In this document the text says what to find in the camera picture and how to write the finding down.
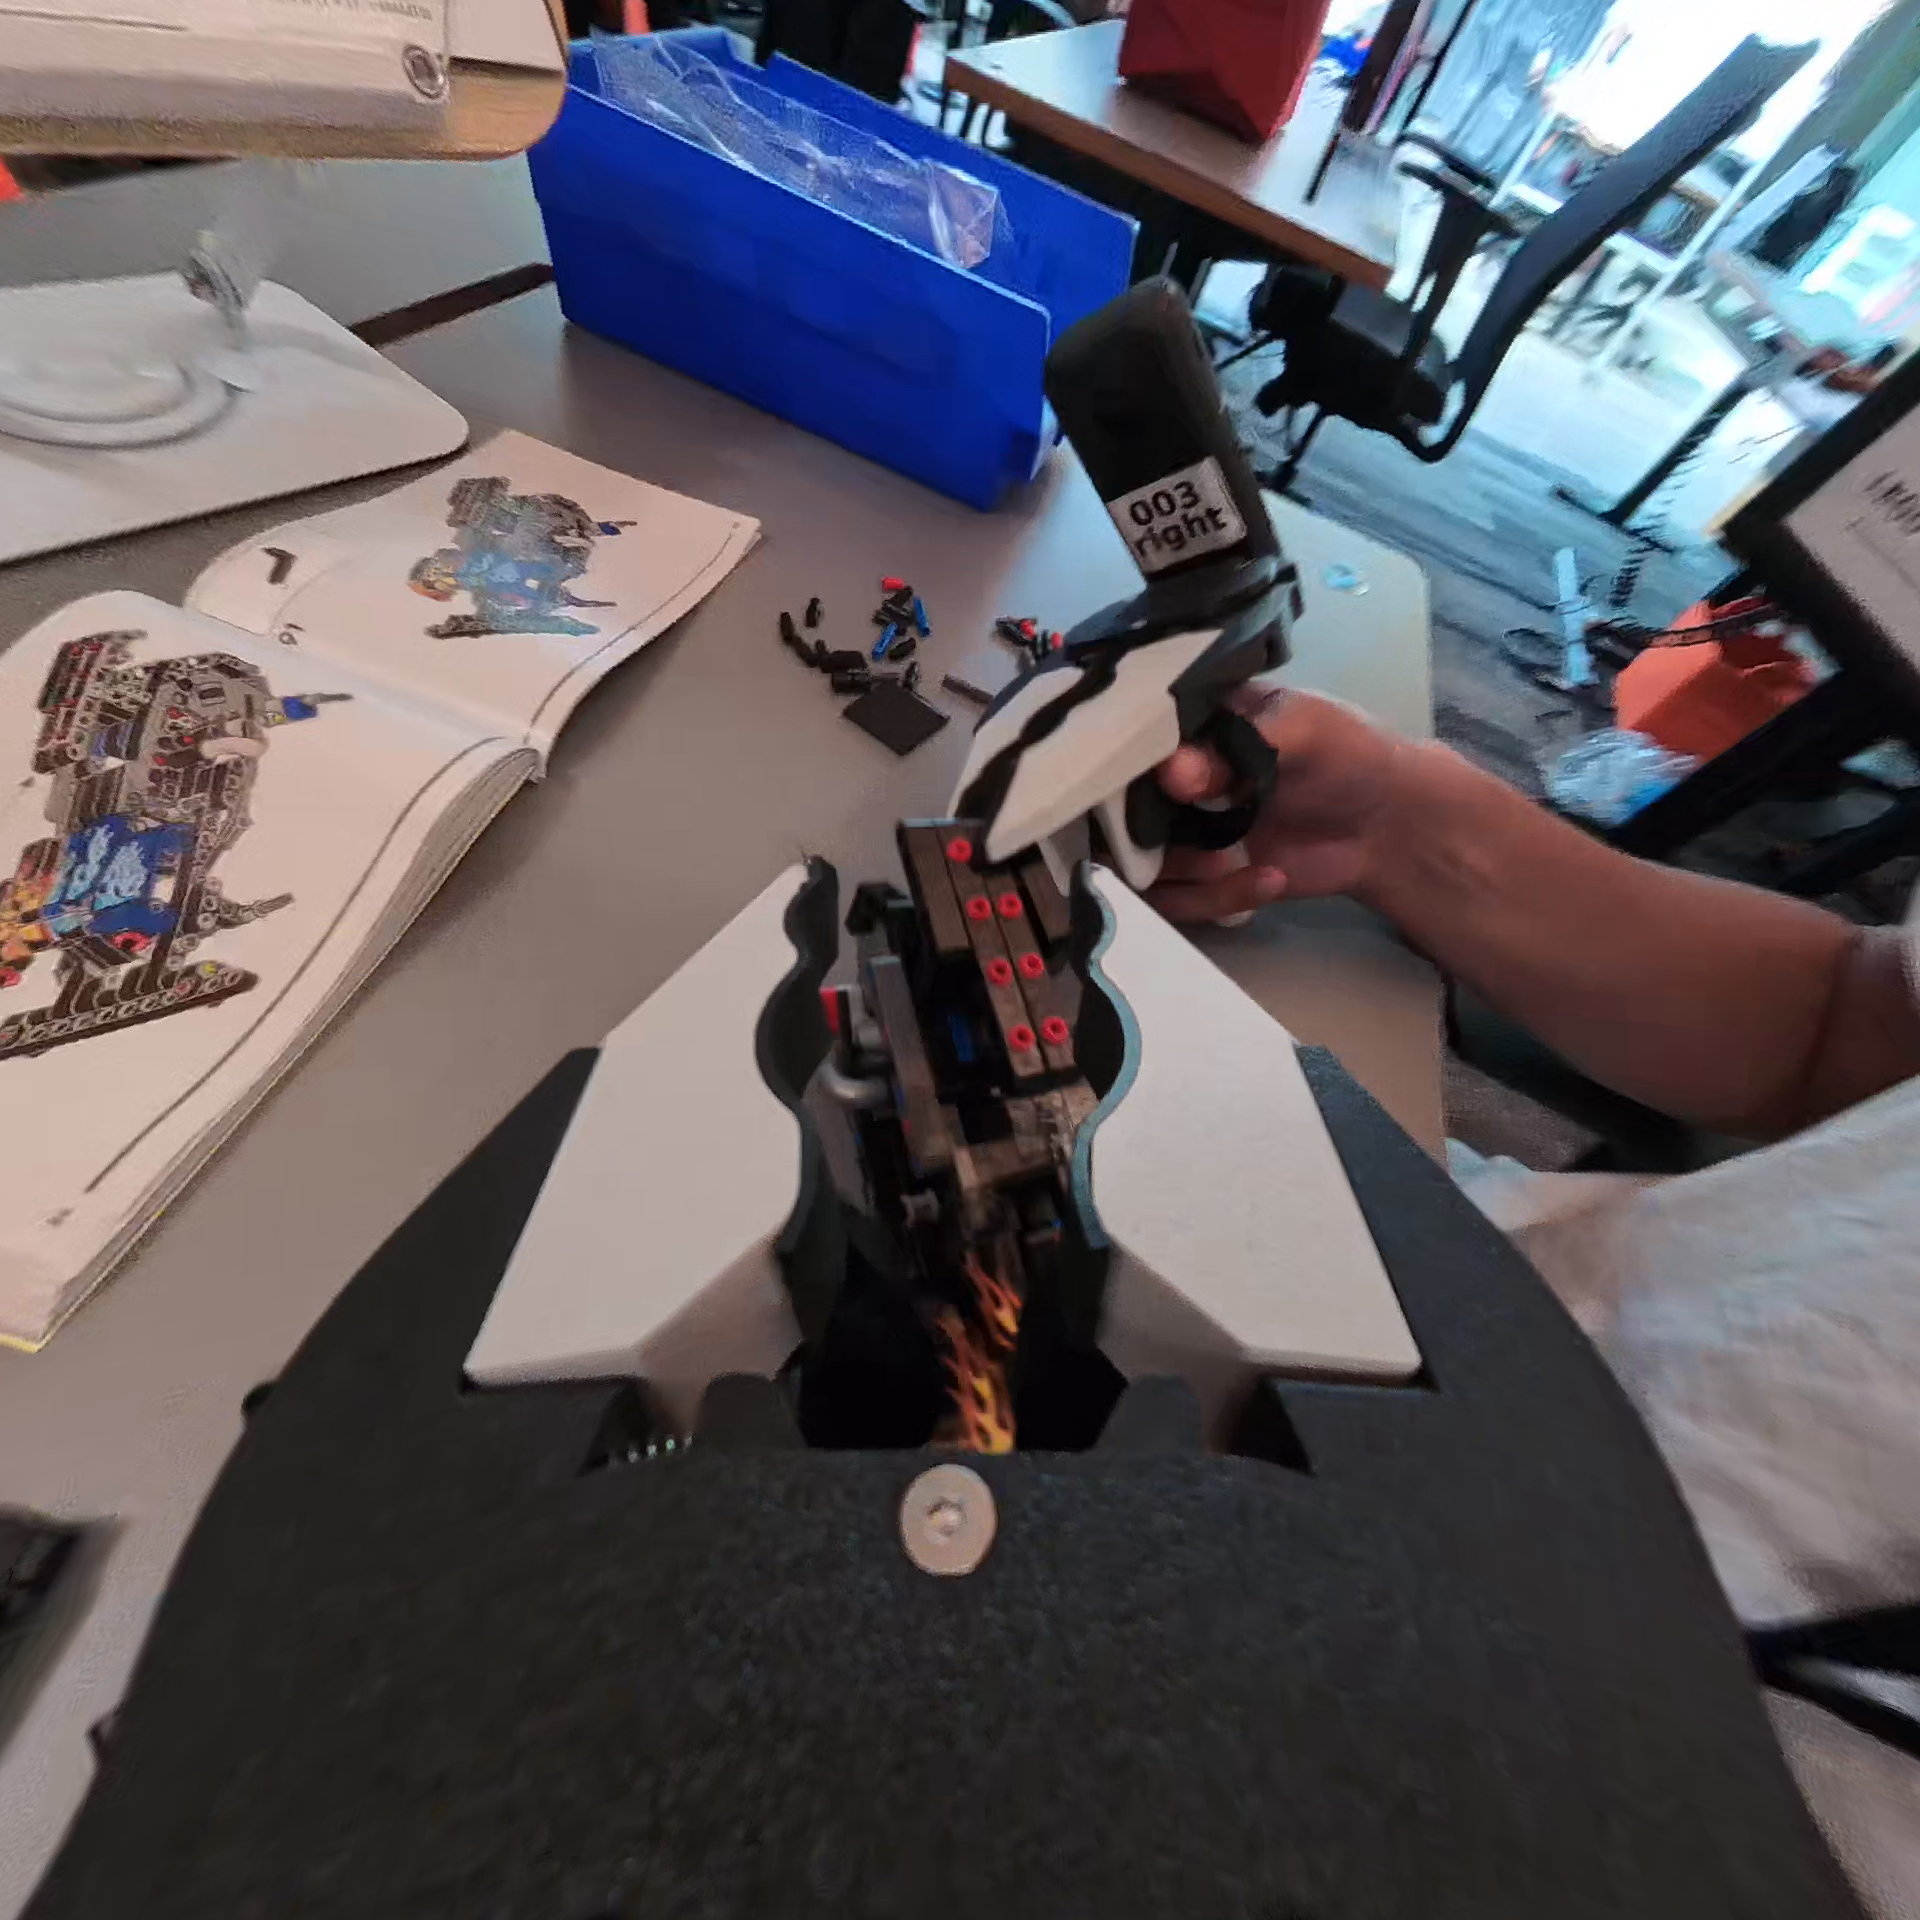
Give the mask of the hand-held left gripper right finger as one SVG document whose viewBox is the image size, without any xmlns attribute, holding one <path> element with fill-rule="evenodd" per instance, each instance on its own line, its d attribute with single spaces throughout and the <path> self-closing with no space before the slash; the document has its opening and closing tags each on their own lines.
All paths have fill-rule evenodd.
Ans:
<svg viewBox="0 0 1920 1920">
<path fill-rule="evenodd" d="M 1174 935 L 1117 864 L 1094 986 L 1120 1077 L 1094 1115 L 1094 1216 L 1117 1249 L 1102 1353 L 1198 1395 L 1250 1381 L 1404 1388 L 1423 1342 L 1357 1216 L 1295 1029 Z"/>
</svg>

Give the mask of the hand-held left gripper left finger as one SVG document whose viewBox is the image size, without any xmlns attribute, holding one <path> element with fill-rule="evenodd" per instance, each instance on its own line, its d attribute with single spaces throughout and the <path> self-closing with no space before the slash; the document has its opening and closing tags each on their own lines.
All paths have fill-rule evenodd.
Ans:
<svg viewBox="0 0 1920 1920">
<path fill-rule="evenodd" d="M 466 1381 L 643 1381 L 662 1430 L 695 1430 L 720 1372 L 793 1363 L 827 961 L 838 864 L 793 862 L 603 1029 Z"/>
</svg>

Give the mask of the lego truck model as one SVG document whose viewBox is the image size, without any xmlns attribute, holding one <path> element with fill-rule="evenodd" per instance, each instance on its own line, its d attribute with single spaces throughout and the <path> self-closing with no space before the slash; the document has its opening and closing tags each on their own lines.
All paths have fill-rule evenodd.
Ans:
<svg viewBox="0 0 1920 1920">
<path fill-rule="evenodd" d="M 1102 1087 L 1079 1055 L 1079 910 L 1036 853 L 904 825 L 904 883 L 845 910 L 813 1091 L 845 1115 L 845 1280 L 799 1342 L 813 1450 L 1094 1450 L 1120 1402 L 1102 1353 Z"/>
</svg>

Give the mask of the lego instruction booklet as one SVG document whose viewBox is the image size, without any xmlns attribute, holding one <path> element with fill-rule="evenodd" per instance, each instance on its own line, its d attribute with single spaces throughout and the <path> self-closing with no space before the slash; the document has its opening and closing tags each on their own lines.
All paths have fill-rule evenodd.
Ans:
<svg viewBox="0 0 1920 1920">
<path fill-rule="evenodd" d="M 493 433 L 0 655 L 0 1341 L 39 1353 L 292 1077 L 576 706 L 762 523 Z"/>
</svg>

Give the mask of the person's right forearm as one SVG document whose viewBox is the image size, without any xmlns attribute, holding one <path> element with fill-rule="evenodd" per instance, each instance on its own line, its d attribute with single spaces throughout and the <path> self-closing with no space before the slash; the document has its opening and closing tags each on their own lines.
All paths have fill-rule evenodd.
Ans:
<svg viewBox="0 0 1920 1920">
<path fill-rule="evenodd" d="M 1712 1133 L 1800 1133 L 1920 1077 L 1900 927 L 1632 862 L 1451 751 L 1393 755 L 1364 908 L 1567 1070 Z"/>
</svg>

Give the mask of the black flat lego plate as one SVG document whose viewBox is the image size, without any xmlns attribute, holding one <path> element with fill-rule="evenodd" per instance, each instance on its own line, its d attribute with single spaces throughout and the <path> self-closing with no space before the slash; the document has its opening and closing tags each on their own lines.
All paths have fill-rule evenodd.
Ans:
<svg viewBox="0 0 1920 1920">
<path fill-rule="evenodd" d="M 892 755 L 922 755 L 935 732 L 951 732 L 951 707 L 935 707 L 909 682 L 864 682 L 845 706 L 845 728 L 883 743 Z"/>
</svg>

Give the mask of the pile of small lego pieces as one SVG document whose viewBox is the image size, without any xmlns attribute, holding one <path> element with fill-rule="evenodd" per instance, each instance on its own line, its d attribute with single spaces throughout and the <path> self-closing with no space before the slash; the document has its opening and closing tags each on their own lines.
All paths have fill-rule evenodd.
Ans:
<svg viewBox="0 0 1920 1920">
<path fill-rule="evenodd" d="M 904 690 L 904 693 L 959 693 L 966 707 L 987 707 L 993 690 L 966 682 L 966 675 L 935 675 L 930 682 L 930 645 L 935 645 L 935 617 L 930 617 L 930 598 L 904 583 L 904 576 L 883 576 L 883 606 L 864 617 L 862 645 L 827 645 L 827 610 L 821 598 L 807 598 L 799 610 L 777 610 L 777 645 L 838 693 L 883 693 L 883 690 Z"/>
</svg>

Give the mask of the person's right hand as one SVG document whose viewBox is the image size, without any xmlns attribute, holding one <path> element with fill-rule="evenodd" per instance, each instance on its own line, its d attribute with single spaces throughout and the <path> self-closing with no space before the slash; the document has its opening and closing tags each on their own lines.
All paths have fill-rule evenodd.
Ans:
<svg viewBox="0 0 1920 1920">
<path fill-rule="evenodd" d="M 1380 732 L 1327 693 L 1244 690 L 1230 707 L 1278 755 L 1278 785 L 1244 841 L 1174 841 L 1140 896 L 1174 927 L 1228 927 L 1278 896 L 1355 896 L 1411 927 L 1483 768 L 1435 743 Z"/>
</svg>

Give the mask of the red box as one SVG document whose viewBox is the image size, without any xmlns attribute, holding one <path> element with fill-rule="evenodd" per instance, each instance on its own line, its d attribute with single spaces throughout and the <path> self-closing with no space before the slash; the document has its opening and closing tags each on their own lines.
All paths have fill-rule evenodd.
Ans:
<svg viewBox="0 0 1920 1920">
<path fill-rule="evenodd" d="M 1327 0 L 1132 0 L 1120 80 L 1203 130 L 1274 140 L 1311 93 L 1321 25 Z"/>
</svg>

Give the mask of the blue plastic bin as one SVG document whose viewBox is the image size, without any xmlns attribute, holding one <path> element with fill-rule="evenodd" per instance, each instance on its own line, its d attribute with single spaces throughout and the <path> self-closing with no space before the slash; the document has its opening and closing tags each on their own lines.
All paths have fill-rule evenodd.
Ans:
<svg viewBox="0 0 1920 1920">
<path fill-rule="evenodd" d="M 799 185 L 654 130 L 611 97 L 617 52 L 695 52 L 724 80 L 883 134 L 993 185 L 1006 233 L 959 273 Z M 1135 215 L 993 148 L 904 121 L 799 60 L 741 60 L 724 27 L 576 40 L 568 97 L 530 148 L 562 316 L 784 426 L 807 426 L 966 510 L 1023 494 L 1058 426 L 1048 354 L 1132 291 Z"/>
</svg>

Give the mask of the clear plastic bag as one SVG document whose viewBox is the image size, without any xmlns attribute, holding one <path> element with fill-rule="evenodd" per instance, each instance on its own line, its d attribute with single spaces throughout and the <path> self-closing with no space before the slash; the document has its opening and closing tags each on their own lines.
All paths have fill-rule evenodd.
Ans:
<svg viewBox="0 0 1920 1920">
<path fill-rule="evenodd" d="M 864 134 L 845 111 L 799 108 L 753 67 L 673 40 L 588 40 L 588 67 L 643 130 L 678 134 L 922 251 L 945 251 L 951 273 L 1019 251 L 1004 185 L 951 155 L 909 155 L 895 130 Z"/>
</svg>

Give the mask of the orange bag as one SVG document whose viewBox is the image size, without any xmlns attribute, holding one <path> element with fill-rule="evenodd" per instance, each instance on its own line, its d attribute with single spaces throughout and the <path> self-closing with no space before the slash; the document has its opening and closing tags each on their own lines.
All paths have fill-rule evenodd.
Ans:
<svg viewBox="0 0 1920 1920">
<path fill-rule="evenodd" d="M 1712 759 L 1814 690 L 1793 617 L 1768 598 L 1686 606 L 1616 675 L 1616 728 Z"/>
</svg>

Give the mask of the framed marker sign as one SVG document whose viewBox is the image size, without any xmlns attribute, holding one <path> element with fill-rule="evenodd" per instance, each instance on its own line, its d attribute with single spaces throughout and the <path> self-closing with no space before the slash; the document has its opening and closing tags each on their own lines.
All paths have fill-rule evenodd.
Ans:
<svg viewBox="0 0 1920 1920">
<path fill-rule="evenodd" d="M 1814 648 L 1920 716 L 1920 358 L 1909 354 L 1822 438 L 1759 489 L 1718 544 Z"/>
</svg>

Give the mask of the wooden document stand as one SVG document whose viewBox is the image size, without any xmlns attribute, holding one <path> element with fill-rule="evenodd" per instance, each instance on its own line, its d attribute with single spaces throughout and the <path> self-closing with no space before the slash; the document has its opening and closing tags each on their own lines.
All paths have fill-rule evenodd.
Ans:
<svg viewBox="0 0 1920 1920">
<path fill-rule="evenodd" d="M 15 201 L 0 323 L 6 559 L 196 523 L 473 438 L 466 409 L 388 377 L 345 323 L 278 288 L 325 164 L 493 164 L 525 155 L 562 80 L 456 77 L 432 130 L 176 130 L 176 121 L 6 121 L 15 155 L 208 164 L 204 233 L 162 273 L 54 265 L 60 201 Z"/>
</svg>

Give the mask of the printed instruction sheet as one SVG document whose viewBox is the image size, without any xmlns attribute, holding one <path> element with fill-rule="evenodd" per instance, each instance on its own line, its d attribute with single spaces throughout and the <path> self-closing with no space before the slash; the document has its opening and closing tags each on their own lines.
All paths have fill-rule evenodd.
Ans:
<svg viewBox="0 0 1920 1920">
<path fill-rule="evenodd" d="M 6 0 L 6 121 L 432 130 L 456 77 L 551 80 L 538 0 Z"/>
</svg>

